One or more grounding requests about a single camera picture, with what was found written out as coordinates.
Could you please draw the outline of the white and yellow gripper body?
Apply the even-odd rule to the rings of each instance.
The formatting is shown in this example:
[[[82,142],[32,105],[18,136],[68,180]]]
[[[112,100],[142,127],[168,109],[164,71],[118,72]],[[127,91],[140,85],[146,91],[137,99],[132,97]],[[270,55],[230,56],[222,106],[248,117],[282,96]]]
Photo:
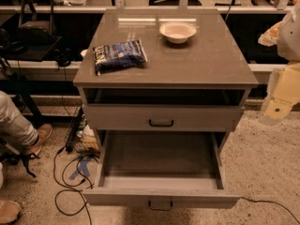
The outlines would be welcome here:
[[[290,62],[275,68],[267,84],[267,96],[261,107],[260,122],[273,126],[281,122],[300,102],[300,63]]]

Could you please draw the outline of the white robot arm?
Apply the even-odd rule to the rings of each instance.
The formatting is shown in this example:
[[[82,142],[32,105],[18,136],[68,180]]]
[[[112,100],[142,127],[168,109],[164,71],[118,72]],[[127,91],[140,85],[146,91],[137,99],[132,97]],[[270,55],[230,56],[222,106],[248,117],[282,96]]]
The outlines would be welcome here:
[[[274,68],[262,104],[261,122],[273,126],[281,122],[300,102],[300,3],[258,39],[264,46],[277,46],[277,54],[288,61],[283,68]]]

